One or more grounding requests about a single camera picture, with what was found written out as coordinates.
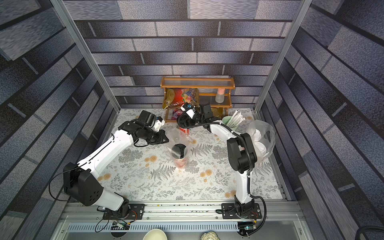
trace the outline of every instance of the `spice rack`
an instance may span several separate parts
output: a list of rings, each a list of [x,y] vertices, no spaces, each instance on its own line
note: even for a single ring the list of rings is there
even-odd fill
[[[228,108],[232,107],[231,90],[235,89],[235,82],[233,78],[169,78],[163,77],[161,79],[160,87],[164,88],[164,100],[166,99],[167,88],[198,88],[198,89],[217,89],[225,88],[224,102],[217,103],[215,101],[216,93],[200,93],[200,103],[210,103],[212,108],[222,108],[223,116],[228,115]],[[172,112],[169,114],[169,109],[166,110],[166,122],[176,122],[172,120]]]

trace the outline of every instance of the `green cup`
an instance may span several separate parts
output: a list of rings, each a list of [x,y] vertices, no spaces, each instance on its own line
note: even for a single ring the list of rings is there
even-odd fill
[[[224,124],[227,124],[229,122],[229,120],[231,119],[232,116],[226,116],[226,117],[223,117],[222,121]],[[236,127],[231,127],[232,131],[236,131],[238,125]]]

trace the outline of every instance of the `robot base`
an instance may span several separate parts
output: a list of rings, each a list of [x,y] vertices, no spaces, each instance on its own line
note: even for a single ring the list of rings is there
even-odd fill
[[[124,201],[117,211],[106,209],[103,220],[141,220],[144,213],[145,204],[128,204],[128,200]]]
[[[237,215],[235,210],[235,204],[221,204],[221,209],[224,211],[223,219],[243,219]],[[259,204],[255,203],[251,213],[248,216],[245,216],[244,219],[261,219],[262,214]]]

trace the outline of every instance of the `white bowl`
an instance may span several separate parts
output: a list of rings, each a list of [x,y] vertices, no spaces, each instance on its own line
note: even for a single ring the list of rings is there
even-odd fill
[[[167,235],[160,229],[152,229],[147,232],[143,240],[167,240]]]

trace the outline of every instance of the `table surface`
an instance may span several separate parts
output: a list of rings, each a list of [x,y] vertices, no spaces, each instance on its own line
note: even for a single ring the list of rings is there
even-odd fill
[[[244,133],[253,121],[251,109],[229,109],[242,112],[246,120],[237,132]],[[141,109],[122,109],[113,132],[123,122],[137,118]],[[165,117],[163,109],[146,109],[156,116]],[[166,123],[166,132],[177,127]],[[227,143],[203,127],[190,130],[193,140],[190,162],[178,169],[165,144],[143,148],[129,146],[123,150],[102,172],[98,181],[103,187],[117,192],[132,201],[148,200],[225,200],[236,193],[235,171],[228,161]],[[281,199],[275,176],[268,159],[258,164],[252,177],[253,195],[265,199]]]

